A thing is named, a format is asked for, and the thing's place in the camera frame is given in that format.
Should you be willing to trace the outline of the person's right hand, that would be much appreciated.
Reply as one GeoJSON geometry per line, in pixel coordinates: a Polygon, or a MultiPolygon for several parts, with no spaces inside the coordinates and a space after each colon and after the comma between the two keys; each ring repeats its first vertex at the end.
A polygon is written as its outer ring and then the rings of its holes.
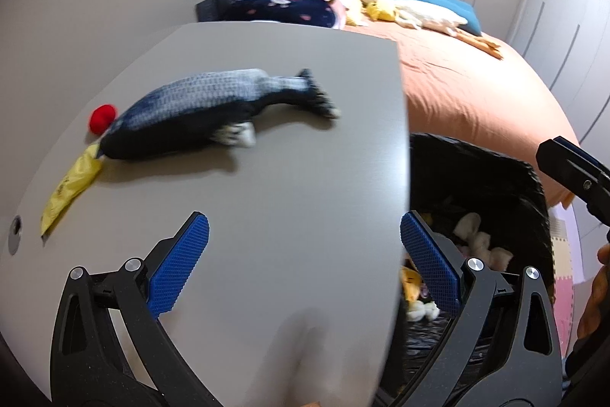
{"type": "Polygon", "coordinates": [[[591,295],[588,298],[580,322],[577,327],[577,339],[581,340],[591,335],[602,321],[601,306],[606,299],[609,287],[609,250],[610,245],[604,245],[597,251],[597,260],[602,265],[591,283],[591,295]]]}

